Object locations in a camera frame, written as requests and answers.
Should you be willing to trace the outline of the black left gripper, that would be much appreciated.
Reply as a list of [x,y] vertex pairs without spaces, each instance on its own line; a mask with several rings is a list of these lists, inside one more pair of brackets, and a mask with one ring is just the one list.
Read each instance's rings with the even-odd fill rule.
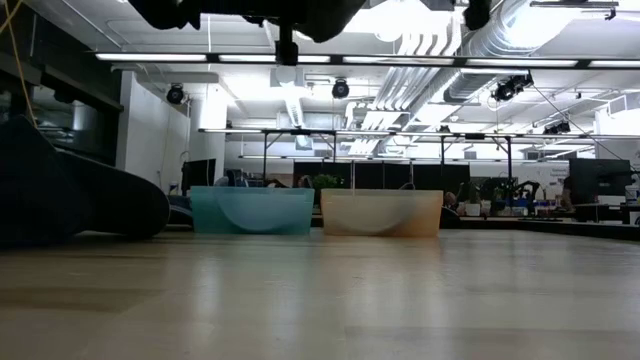
[[248,20],[278,20],[279,5],[270,0],[200,0],[200,10],[206,14],[233,15]]

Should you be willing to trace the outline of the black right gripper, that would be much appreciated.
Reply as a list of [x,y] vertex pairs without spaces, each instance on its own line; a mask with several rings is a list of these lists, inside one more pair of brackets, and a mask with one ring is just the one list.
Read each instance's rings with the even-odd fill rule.
[[492,0],[469,0],[463,11],[464,24],[469,31],[477,31],[490,21],[491,4]]

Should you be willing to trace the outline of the grey baseball cap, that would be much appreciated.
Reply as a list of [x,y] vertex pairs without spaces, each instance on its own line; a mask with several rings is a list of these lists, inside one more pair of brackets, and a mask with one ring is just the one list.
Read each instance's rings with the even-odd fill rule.
[[293,30],[315,43],[327,42],[341,34],[367,0],[294,0],[294,14],[302,21]]

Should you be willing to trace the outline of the LED light bar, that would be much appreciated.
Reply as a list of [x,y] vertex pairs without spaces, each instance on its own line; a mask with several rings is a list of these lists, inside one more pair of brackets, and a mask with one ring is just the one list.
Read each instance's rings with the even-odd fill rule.
[[[271,54],[217,53],[106,53],[95,57],[111,63],[167,64],[240,64],[272,65],[278,60]],[[462,56],[399,56],[399,55],[300,55],[295,65],[331,65],[366,67],[434,67],[460,69],[517,70],[640,70],[640,59],[621,58],[543,58],[543,57],[462,57]]]

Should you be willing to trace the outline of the small black monitor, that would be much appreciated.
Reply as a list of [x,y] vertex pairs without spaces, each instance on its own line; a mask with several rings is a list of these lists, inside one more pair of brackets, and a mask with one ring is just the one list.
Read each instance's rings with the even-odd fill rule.
[[193,186],[212,186],[215,180],[215,159],[186,161],[182,165],[181,192],[186,196]]

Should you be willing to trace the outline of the background green plant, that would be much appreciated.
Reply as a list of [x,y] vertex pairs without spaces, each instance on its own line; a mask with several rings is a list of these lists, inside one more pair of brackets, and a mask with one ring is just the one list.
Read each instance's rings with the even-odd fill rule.
[[320,193],[323,189],[342,189],[345,187],[344,178],[332,174],[316,175],[312,181],[317,193]]

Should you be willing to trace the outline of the teal translucent plastic bin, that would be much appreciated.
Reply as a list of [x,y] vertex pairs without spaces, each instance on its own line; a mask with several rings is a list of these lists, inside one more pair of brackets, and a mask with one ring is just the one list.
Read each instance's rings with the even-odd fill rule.
[[308,188],[191,189],[194,230],[206,234],[305,235],[315,191]]

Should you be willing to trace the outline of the large black monitor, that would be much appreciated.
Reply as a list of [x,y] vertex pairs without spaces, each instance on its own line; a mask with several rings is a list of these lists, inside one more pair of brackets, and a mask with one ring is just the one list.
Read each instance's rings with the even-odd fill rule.
[[599,196],[624,196],[632,183],[628,160],[569,160],[571,195],[578,203],[595,203]]

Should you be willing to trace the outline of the orange translucent plastic bin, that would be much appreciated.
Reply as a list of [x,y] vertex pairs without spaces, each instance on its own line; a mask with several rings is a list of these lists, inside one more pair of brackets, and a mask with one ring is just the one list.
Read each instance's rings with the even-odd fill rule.
[[331,236],[435,238],[440,190],[324,189],[321,214]]

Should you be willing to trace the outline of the silver ventilation duct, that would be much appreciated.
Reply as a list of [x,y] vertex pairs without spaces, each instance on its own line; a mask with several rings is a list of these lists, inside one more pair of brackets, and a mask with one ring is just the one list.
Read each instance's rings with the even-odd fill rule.
[[[528,57],[557,37],[575,20],[571,8],[534,7],[537,0],[487,0],[490,19],[467,34],[450,16],[436,30],[413,32],[403,42],[402,55],[464,57]],[[431,126],[455,114],[499,78],[498,73],[472,73],[455,68],[392,67],[372,103],[374,110],[406,111],[411,124]]]

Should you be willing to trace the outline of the black neighbouring station frame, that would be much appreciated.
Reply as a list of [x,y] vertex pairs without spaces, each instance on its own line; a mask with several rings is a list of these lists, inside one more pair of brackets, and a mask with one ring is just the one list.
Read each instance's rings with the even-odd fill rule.
[[[451,144],[457,143],[492,143],[507,154],[507,163],[513,163],[513,145],[525,144],[530,147],[540,145],[574,144],[576,146],[605,146],[614,141],[640,141],[636,135],[613,134],[517,134],[517,133],[456,133],[456,132],[397,132],[397,131],[352,131],[352,130],[322,130],[322,129],[255,129],[255,128],[231,128],[231,129],[206,129],[198,130],[204,134],[228,135],[259,135],[262,137],[262,153],[240,153],[240,159],[260,160],[267,163],[269,160],[300,160],[320,162],[425,162],[439,161],[446,163],[446,151]],[[296,150],[294,153],[275,154],[269,151],[270,147],[279,142],[283,136],[318,138],[326,145],[324,155],[317,155],[312,150]],[[425,143],[437,143],[440,146],[437,156],[409,156],[393,155],[380,148],[387,140],[400,140],[403,150],[423,141]]]

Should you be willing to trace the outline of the black aluminium rig frame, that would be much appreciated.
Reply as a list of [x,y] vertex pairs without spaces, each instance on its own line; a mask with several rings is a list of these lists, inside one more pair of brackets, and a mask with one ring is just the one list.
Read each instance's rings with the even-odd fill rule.
[[498,230],[528,231],[568,236],[583,236],[612,240],[640,242],[640,226],[607,225],[546,220],[527,220],[508,217],[446,219],[442,226],[434,224],[407,225],[391,230],[362,233],[362,236],[395,238],[436,238],[441,229],[451,230]]

